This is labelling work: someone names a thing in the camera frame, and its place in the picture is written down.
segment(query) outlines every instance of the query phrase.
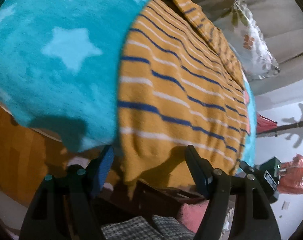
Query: star-patterned blanket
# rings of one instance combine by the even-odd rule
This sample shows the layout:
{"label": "star-patterned blanket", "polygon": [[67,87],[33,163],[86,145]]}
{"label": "star-patterned blanket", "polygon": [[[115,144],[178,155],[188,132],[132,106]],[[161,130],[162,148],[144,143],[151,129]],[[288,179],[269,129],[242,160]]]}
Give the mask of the star-patterned blanket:
{"label": "star-patterned blanket", "polygon": [[119,58],[148,0],[6,0],[0,102],[19,124],[58,133],[70,151],[117,135]]}

